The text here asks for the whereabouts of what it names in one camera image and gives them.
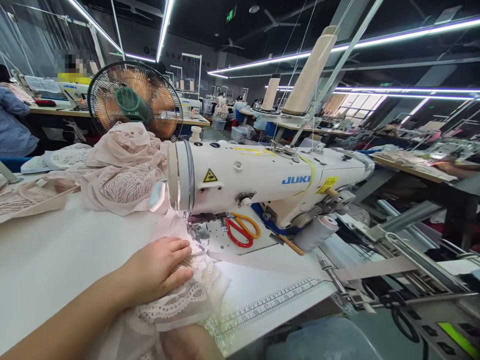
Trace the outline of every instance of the human hand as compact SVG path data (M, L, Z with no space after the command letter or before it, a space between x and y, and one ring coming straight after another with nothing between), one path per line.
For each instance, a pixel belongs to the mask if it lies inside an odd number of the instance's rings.
M225 360L214 338L199 324L162 332L160 342L168 360Z
M112 273L119 284L125 308L160 299L190 280L192 269L178 269L186 256L192 253L188 240L162 237L134 253L125 264Z
M438 161L433 163L432 166L439 168L447 174L450 174L455 169L455 166L450 161Z

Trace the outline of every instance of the ruler scale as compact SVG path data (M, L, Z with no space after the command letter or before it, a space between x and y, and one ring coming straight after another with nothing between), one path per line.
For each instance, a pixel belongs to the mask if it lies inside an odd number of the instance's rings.
M322 287L325 281L305 277L286 287L250 302L234 311L220 316L216 326L215 340L232 336L279 309L297 301L303 296Z

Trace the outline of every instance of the fan guard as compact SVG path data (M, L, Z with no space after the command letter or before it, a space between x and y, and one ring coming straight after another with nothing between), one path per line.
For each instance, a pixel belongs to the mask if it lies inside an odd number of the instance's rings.
M87 102L102 133L119 121L135 121L164 141L184 121L175 89L158 71L138 61L122 60L103 67L90 83Z

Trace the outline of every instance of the red-handled scissors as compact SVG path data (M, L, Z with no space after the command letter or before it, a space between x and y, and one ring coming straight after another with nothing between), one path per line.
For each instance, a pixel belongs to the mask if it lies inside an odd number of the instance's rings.
M252 224L252 226L255 228L255 234L252 233L245 226L245 224L242 222L241 219L246 220L250 224ZM229 213L226 216L225 223L226 223L226 229L227 229L228 236L230 237L230 239L233 241L233 243L235 245L237 245L241 248L251 247L254 244L254 239L258 239L261 235L260 228L257 225L257 223L255 221L253 221L251 218L249 218L248 216L244 216L244 215L240 215L240 214L232 212L232 213ZM240 234L242 234L246 238L247 243L243 243L243 242L238 241L235 238L235 236L232 234L232 230L230 229L230 226L233 226L235 228L235 230L237 230Z

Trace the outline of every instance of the green exit sign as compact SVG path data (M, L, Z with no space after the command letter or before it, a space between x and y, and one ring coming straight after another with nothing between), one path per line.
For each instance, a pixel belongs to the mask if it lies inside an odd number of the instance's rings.
M237 5L235 5L235 7L232 10L230 10L226 15L227 23L234 18L236 12L237 12Z

